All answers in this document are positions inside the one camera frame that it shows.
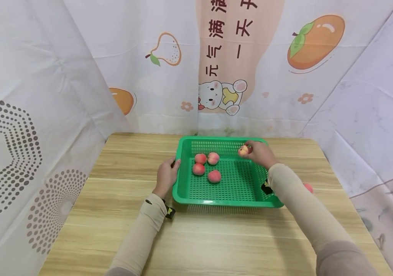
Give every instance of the wooden table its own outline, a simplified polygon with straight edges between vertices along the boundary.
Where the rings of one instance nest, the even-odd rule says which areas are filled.
[[[40,271],[41,276],[101,276],[174,156],[180,136],[114,134]],[[267,139],[275,155],[345,227],[380,275],[392,275],[319,146],[307,139]],[[144,275],[315,275],[316,256],[292,215],[281,209],[179,206],[159,232]]]

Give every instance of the persimmon illustration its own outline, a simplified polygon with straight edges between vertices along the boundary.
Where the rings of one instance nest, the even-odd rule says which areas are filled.
[[[288,63],[299,70],[313,67],[339,44],[345,21],[338,15],[324,15],[302,27],[290,45]]]
[[[155,65],[161,66],[160,60],[163,60],[171,66],[176,66],[181,62],[181,48],[172,34],[162,33],[156,47],[146,55],[146,58],[149,57]]]
[[[129,91],[123,89],[109,88],[109,90],[112,92],[112,95],[114,96],[114,99],[122,113],[124,115],[129,114],[133,106],[136,104],[136,97],[134,98]]]

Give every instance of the peach in hand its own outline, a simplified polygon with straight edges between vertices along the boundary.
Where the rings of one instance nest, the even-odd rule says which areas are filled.
[[[217,169],[214,169],[209,172],[208,179],[211,183],[219,183],[221,181],[221,173]]]
[[[247,155],[247,154],[249,154],[250,152],[249,152],[249,148],[248,148],[248,146],[246,146],[246,145],[243,145],[243,146],[241,146],[240,148],[239,148],[239,150],[238,150],[238,154],[239,154],[239,156],[241,156],[241,157],[243,157],[243,156],[245,156],[245,155]]]
[[[206,168],[199,164],[196,163],[195,165],[193,165],[193,173],[196,175],[203,175],[206,172]]]
[[[304,183],[304,187],[306,187],[307,190],[310,191],[313,194],[313,187],[310,184]]]
[[[207,156],[203,153],[199,153],[195,155],[195,162],[201,165],[204,165],[207,161]]]
[[[216,165],[219,161],[219,154],[216,152],[209,153],[209,158],[207,159],[210,165]]]

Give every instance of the floral print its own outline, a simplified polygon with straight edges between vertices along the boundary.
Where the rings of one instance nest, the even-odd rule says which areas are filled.
[[[193,110],[193,107],[190,102],[182,102],[181,109],[190,112],[190,110]]]
[[[304,95],[302,95],[298,99],[298,102],[300,102],[303,105],[311,101],[313,101],[313,94],[308,94],[308,93],[304,93]]]

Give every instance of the basket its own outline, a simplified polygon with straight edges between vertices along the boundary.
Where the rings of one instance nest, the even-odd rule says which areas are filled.
[[[176,159],[181,159],[173,198],[181,204],[220,205],[238,207],[279,208],[283,203],[273,193],[265,194],[261,186],[267,180],[264,167],[251,160],[242,159],[238,149],[247,140],[266,143],[260,138],[184,136],[179,140]],[[194,175],[194,156],[198,153],[219,154],[219,162],[205,163],[204,175]],[[217,184],[208,181],[209,172],[217,169],[222,179]]]

